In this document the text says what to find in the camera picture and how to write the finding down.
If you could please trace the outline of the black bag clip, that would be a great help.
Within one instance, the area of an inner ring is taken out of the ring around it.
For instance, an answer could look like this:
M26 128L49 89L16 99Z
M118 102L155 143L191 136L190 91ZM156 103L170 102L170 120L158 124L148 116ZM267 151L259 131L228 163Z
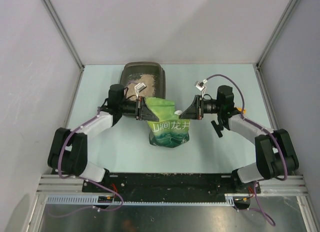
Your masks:
M217 136L219 138L222 138L223 137L222 131L224 130L223 125L220 123L216 123L214 120L211 121L211 124L212 124Z

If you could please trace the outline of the yellow plastic scoop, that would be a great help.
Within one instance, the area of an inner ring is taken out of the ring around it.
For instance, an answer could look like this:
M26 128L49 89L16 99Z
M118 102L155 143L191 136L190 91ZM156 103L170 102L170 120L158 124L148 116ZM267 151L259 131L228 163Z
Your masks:
M247 113L247 110L246 109L242 109L241 107L237 107L236 108L240 113L242 113L244 116L246 115Z

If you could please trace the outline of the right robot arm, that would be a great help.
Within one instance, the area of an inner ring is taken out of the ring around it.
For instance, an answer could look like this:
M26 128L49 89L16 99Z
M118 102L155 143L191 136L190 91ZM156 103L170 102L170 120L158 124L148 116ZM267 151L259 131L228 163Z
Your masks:
M219 138L224 129L237 133L251 142L255 147L255 162L231 173L230 186L242 193L249 183L270 179L286 180L289 173L299 168L291 137L285 129L272 129L244 116L234 103L232 87L221 85L216 98L205 99L206 86L203 82L195 85L200 91L191 105L179 115L180 119L201 120L205 114L216 114L217 120L211 124Z

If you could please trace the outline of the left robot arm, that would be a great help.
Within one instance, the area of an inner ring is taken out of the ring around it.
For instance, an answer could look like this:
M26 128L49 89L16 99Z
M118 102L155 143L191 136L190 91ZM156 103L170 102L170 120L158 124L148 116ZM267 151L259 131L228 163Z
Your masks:
M158 122L159 118L147 106L146 98L140 92L146 89L143 82L134 86L135 100L127 96L128 87L113 84L108 97L97 108L94 117L75 129L60 127L55 131L47 164L57 170L62 179L76 176L93 181L93 186L100 192L110 188L111 180L105 176L108 170L88 160L88 141L107 129L112 128L124 114L136 120Z

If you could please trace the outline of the green litter bag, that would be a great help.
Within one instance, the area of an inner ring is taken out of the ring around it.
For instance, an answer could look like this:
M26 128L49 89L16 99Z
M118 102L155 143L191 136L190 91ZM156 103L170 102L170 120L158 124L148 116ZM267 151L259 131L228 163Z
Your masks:
M159 121L147 122L151 129L149 133L149 143L151 145L176 148L190 140L190 120L179 118L174 101L148 97L146 105L159 119Z

